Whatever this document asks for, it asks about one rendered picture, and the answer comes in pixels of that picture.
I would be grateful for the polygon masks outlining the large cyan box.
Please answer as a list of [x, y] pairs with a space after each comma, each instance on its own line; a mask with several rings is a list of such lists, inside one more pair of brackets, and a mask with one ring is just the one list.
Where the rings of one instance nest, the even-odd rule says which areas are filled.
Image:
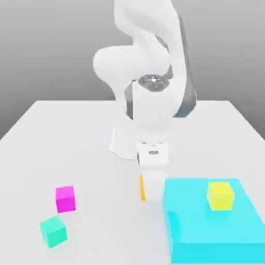
[[172, 264], [265, 265], [265, 224], [239, 179], [226, 179], [235, 194], [230, 211], [211, 210], [212, 179], [166, 179], [163, 211]]

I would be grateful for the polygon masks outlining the small green cube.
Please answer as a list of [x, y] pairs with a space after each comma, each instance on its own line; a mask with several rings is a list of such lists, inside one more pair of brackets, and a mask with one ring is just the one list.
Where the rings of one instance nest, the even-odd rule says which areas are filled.
[[67, 231], [63, 221], [56, 215], [40, 223], [43, 240], [49, 248], [67, 240]]

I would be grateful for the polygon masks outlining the small orange cube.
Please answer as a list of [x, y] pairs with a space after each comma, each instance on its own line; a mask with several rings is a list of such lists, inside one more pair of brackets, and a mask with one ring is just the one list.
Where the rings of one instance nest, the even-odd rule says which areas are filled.
[[143, 185], [143, 175], [140, 175], [140, 196], [142, 201], [146, 201], [145, 193], [144, 193], [144, 185]]

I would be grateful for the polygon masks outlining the small yellow cube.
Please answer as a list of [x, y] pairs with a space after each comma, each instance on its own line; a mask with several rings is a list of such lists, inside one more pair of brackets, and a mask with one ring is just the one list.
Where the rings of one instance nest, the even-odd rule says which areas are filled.
[[212, 211], [231, 211], [234, 192], [228, 182], [210, 182], [207, 190], [207, 201]]

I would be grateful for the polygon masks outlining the small magenta cube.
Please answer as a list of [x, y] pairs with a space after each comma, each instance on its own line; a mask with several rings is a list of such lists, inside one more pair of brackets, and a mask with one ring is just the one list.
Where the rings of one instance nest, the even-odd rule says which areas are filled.
[[76, 200], [73, 186], [57, 187], [55, 190], [55, 201], [58, 213], [75, 211]]

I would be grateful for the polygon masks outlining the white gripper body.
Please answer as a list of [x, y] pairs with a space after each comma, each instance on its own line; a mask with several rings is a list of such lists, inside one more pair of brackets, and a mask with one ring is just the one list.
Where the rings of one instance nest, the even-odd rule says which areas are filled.
[[161, 200], [164, 193], [165, 170], [144, 170], [142, 176], [146, 200]]

